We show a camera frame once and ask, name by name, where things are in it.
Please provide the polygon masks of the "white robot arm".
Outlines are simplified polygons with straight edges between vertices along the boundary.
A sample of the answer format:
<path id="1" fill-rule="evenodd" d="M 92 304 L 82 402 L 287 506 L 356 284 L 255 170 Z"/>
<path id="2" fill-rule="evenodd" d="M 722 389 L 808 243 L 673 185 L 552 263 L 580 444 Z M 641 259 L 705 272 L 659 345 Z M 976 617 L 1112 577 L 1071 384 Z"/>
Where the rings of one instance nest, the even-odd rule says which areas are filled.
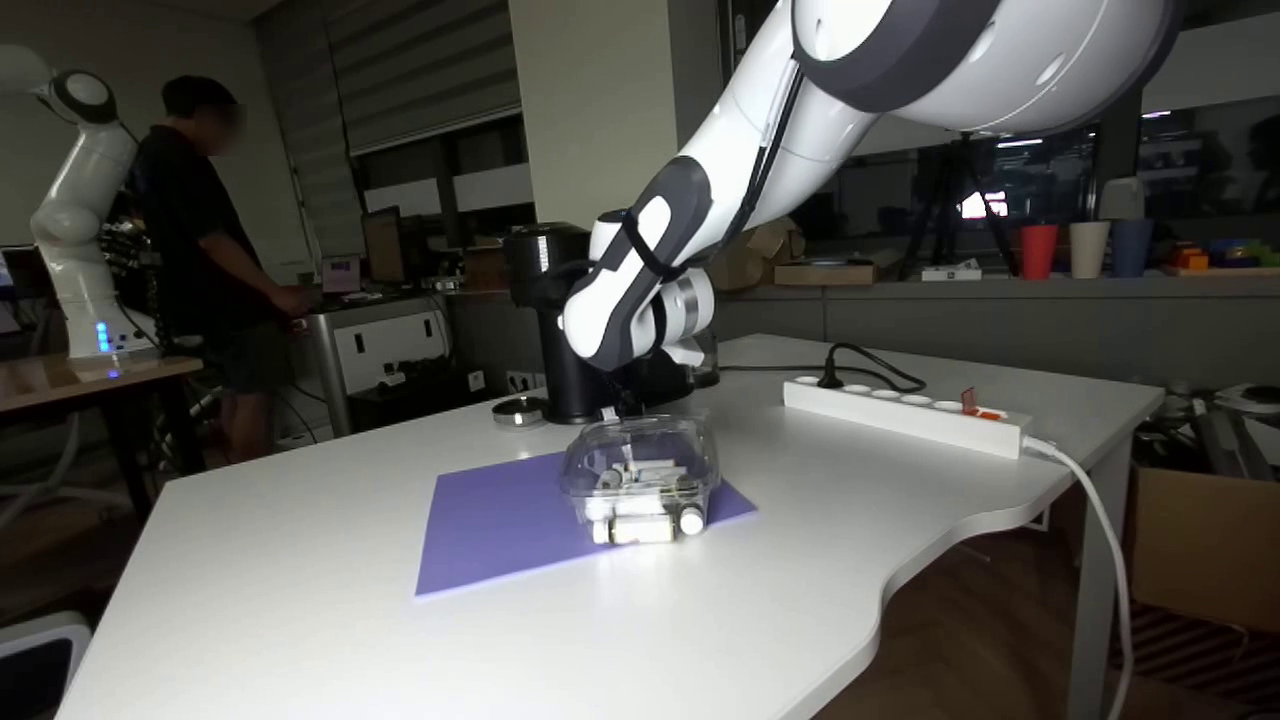
<path id="1" fill-rule="evenodd" d="M 1147 74 L 1171 22 L 1175 0 L 776 0 L 693 140 L 592 223 L 557 313 L 585 413 L 678 397 L 716 313 L 698 257 L 803 204 L 876 121 L 1076 127 Z"/>

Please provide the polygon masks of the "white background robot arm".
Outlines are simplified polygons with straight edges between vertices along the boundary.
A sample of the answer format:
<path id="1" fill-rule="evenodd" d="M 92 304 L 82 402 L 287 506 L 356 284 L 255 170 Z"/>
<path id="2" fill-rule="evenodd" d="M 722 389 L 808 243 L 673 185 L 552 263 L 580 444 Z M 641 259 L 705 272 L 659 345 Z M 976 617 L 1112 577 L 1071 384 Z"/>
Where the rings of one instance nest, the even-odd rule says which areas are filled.
<path id="1" fill-rule="evenodd" d="M 68 359 L 108 368 L 136 353 L 115 284 L 99 249 L 99 231 L 136 157 L 131 130 L 119 124 L 115 95 L 88 66 L 46 66 L 22 45 L 0 45 L 0 92 L 30 95 L 76 124 L 76 144 L 37 204 L 28 231 L 46 266 L 68 328 Z"/>

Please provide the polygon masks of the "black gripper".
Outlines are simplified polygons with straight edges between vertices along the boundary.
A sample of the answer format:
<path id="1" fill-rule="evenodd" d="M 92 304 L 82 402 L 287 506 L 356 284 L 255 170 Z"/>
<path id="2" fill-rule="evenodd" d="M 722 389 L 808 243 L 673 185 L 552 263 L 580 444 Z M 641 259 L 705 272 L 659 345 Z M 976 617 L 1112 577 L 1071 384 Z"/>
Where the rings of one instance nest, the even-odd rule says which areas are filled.
<path id="1" fill-rule="evenodd" d="M 716 384 L 710 368 L 684 368 L 662 353 L 647 353 L 617 372 L 585 368 L 580 372 L 580 413 L 586 420 L 602 420 L 608 413 L 647 417 L 647 413 L 659 413 L 662 402 L 674 402 L 674 399 L 693 397 L 697 389 L 710 389 L 710 384 Z"/>

